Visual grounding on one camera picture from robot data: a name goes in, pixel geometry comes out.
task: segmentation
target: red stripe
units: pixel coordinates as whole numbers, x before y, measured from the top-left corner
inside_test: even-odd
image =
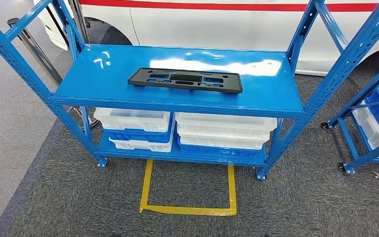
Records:
[[[304,11],[306,4],[221,4],[221,3],[182,3],[131,0],[80,0],[84,5],[122,6],[140,8],[234,10],[234,11]],[[333,3],[326,4],[332,12],[373,11],[377,3]]]

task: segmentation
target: shelf foot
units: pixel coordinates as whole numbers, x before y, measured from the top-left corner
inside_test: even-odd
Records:
[[[346,163],[338,163],[338,169],[347,174],[355,174],[355,170],[351,167],[347,167]]]
[[[98,164],[97,164],[97,166],[99,168],[105,168],[106,165],[107,165],[107,158],[106,157],[104,157],[104,159],[102,161],[98,162]]]
[[[326,130],[326,129],[333,128],[333,127],[329,126],[328,122],[323,122],[320,124],[320,128],[322,128],[323,130]]]
[[[258,180],[265,180],[266,179],[266,174],[261,173],[261,170],[262,170],[261,168],[256,168],[256,170],[255,170],[256,178]]]

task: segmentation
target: white car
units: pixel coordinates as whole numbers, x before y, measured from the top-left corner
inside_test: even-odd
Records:
[[[108,23],[133,45],[286,51],[308,0],[80,0],[87,20]],[[326,0],[351,40],[379,0]],[[50,39],[67,49],[49,14],[38,16]],[[379,51],[379,41],[367,57]],[[296,73],[324,76],[339,56],[318,16]]]

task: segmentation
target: blue metal shelf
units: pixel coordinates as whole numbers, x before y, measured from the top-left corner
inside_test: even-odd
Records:
[[[243,93],[128,85],[140,67],[239,73]],[[52,101],[61,105],[299,118],[285,52],[86,45]]]
[[[350,163],[341,163],[339,166],[340,170],[346,171],[348,174],[355,173],[356,168],[367,163],[379,164],[379,147],[371,149],[367,136],[352,114],[352,111],[354,109],[362,107],[369,107],[370,112],[374,115],[374,118],[379,123],[379,73],[377,73],[377,75],[371,79],[370,82],[328,122],[328,127],[330,128],[334,128],[334,126],[337,124],[339,125],[351,151],[353,161]],[[349,136],[346,126],[344,125],[343,120],[347,117],[352,118],[361,141],[363,142],[366,149],[366,153],[362,156],[358,155],[355,145]]]
[[[13,25],[6,34],[3,34],[0,30],[0,55],[56,115],[68,131],[93,155],[99,167],[105,167],[106,165],[107,158],[104,156],[152,158],[253,166],[256,167],[257,178],[265,179],[266,174],[282,154],[290,147],[379,39],[379,4],[354,38],[348,43],[323,2],[324,0],[310,0],[287,51],[273,52],[85,45],[65,6],[65,1],[41,0]],[[69,52],[74,62],[63,82],[54,93],[48,89],[11,43],[17,36],[24,36],[23,29],[25,26],[34,17],[38,16],[42,10],[46,9],[48,4],[53,6],[63,25],[60,31],[65,30],[69,39]],[[328,28],[341,55],[303,105],[293,74],[300,49],[318,15],[321,16],[325,26]],[[33,41],[30,36],[28,37],[29,39],[26,37],[26,40]],[[49,65],[46,63],[48,59],[45,55],[37,53],[36,49],[32,47],[31,52],[43,67],[49,69]],[[238,73],[240,74],[243,92],[234,94],[128,85],[127,80],[129,77],[141,67]],[[84,115],[82,120],[84,132],[65,111],[64,105],[81,106],[80,110]],[[177,134],[175,134],[170,153],[146,150],[119,150],[108,140],[108,133],[106,132],[103,133],[99,146],[94,146],[90,136],[89,122],[86,119],[85,107],[87,106],[273,117],[278,118],[278,126],[274,131],[268,156],[265,154],[265,150],[262,149],[262,152],[254,159],[184,154],[180,152]],[[344,118],[344,113],[348,114],[350,111],[343,110],[341,112],[342,118]],[[293,121],[287,131],[281,134],[284,118],[293,119]],[[374,155],[372,158],[378,157],[379,147],[371,152]],[[361,165],[368,159],[369,155],[356,159],[353,161],[353,167]]]
[[[120,157],[120,158],[140,158],[140,159],[157,159],[166,161],[181,161],[181,162],[195,162],[195,163],[210,163],[210,164],[233,164],[240,166],[265,166],[265,149],[261,149],[255,159],[240,159],[229,157],[217,157],[206,155],[194,155],[181,153],[181,148],[178,145],[178,134],[175,128],[175,134],[172,142],[171,152],[152,152],[150,150],[122,150],[115,148],[113,142],[108,140],[108,133],[102,134],[100,143],[97,148],[97,154],[107,157]]]

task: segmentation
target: shelf beam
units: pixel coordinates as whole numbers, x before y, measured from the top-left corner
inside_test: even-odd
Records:
[[[323,23],[328,29],[329,34],[334,40],[336,47],[338,48],[339,52],[342,53],[348,46],[348,41],[343,35],[341,29],[339,28],[329,9],[326,7],[324,1],[316,0],[314,2],[314,5],[316,6],[317,12],[319,12],[320,17],[322,18]]]

